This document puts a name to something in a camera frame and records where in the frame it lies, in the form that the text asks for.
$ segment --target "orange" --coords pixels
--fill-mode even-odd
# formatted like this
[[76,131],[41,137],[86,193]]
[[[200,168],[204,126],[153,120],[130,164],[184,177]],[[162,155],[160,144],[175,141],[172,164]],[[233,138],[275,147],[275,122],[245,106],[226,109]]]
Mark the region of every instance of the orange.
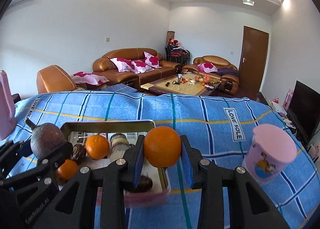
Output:
[[109,142],[108,140],[100,135],[92,135],[87,138],[85,143],[85,150],[89,156],[93,159],[104,158],[109,153]]
[[76,162],[70,159],[66,161],[56,170],[56,174],[64,180],[70,180],[79,170]]
[[154,167],[173,166],[181,154],[180,136],[170,127],[153,128],[144,139],[143,152]]

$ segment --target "brown leather sofa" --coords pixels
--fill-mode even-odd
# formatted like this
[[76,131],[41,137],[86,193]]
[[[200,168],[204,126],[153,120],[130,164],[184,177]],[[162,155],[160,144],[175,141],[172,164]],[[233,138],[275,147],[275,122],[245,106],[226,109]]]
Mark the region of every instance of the brown leather sofa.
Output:
[[39,94],[84,90],[82,88],[78,88],[70,75],[58,65],[50,65],[37,73],[37,88]]
[[[232,65],[229,61],[226,59],[223,59],[221,57],[215,56],[215,55],[205,55],[203,57],[197,57],[193,60],[192,65],[185,65],[182,68],[182,72],[191,71],[195,74],[204,75],[207,74],[205,72],[199,71],[199,68],[197,65],[203,64],[203,63],[212,63],[214,64],[218,69],[222,67],[227,68],[233,68],[235,70],[238,70],[236,66]],[[230,93],[232,95],[235,95],[239,89],[239,78],[231,75],[231,74],[225,74],[222,76],[219,76],[215,73],[208,73],[210,76],[217,78],[218,80],[221,80],[220,85],[220,91],[224,91],[227,93]]]
[[[134,74],[131,72],[119,73],[115,64],[110,60],[112,58],[123,58],[132,61],[144,61],[144,52],[158,57],[161,68],[156,68],[153,71],[143,74]],[[150,48],[126,48],[106,53],[101,58],[95,60],[92,69],[93,74],[107,77],[111,85],[118,83],[133,84],[132,86],[139,90],[142,84],[179,73],[181,71],[181,64],[164,61],[161,54]]]

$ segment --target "white wall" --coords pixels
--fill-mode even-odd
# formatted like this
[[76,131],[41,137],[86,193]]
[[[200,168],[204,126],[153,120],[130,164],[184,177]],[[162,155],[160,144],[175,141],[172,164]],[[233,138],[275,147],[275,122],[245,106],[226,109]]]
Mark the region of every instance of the white wall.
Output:
[[320,92],[320,14],[311,0],[286,0],[272,15],[268,70],[262,88],[282,104],[299,80]]
[[244,26],[269,33],[270,40],[271,16],[223,4],[171,4],[169,28],[175,31],[174,38],[191,52],[192,60],[217,55],[238,67]]
[[8,9],[0,21],[0,69],[12,93],[32,96],[37,72],[48,65],[90,73],[92,63],[114,49],[164,53],[169,16],[164,0],[28,1]]

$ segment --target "purple cloth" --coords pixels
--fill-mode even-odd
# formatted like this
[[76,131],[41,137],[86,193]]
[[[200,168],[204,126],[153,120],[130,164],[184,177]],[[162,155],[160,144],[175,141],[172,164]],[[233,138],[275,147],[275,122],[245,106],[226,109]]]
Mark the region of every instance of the purple cloth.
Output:
[[217,72],[214,72],[215,74],[218,74],[220,76],[225,75],[225,74],[231,74],[234,75],[236,77],[239,77],[239,72],[233,68],[219,68]]

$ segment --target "red flower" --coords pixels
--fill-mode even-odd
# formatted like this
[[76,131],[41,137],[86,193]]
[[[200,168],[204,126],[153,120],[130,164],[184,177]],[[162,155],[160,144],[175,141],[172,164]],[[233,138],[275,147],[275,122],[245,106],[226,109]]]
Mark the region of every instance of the red flower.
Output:
[[129,60],[123,59],[123,58],[117,58],[117,61],[126,63],[128,66],[130,66],[134,70],[134,67]]
[[138,67],[146,67],[147,65],[144,63],[144,62],[142,62],[142,61],[134,61],[135,62],[135,64],[136,64],[136,66],[138,66]]
[[205,68],[212,69],[212,68],[213,68],[213,64],[212,64],[212,63],[205,63],[205,64],[204,64],[204,67],[205,67]]
[[159,64],[159,60],[155,56],[151,56],[149,58],[149,61],[151,62],[152,65],[158,65]]

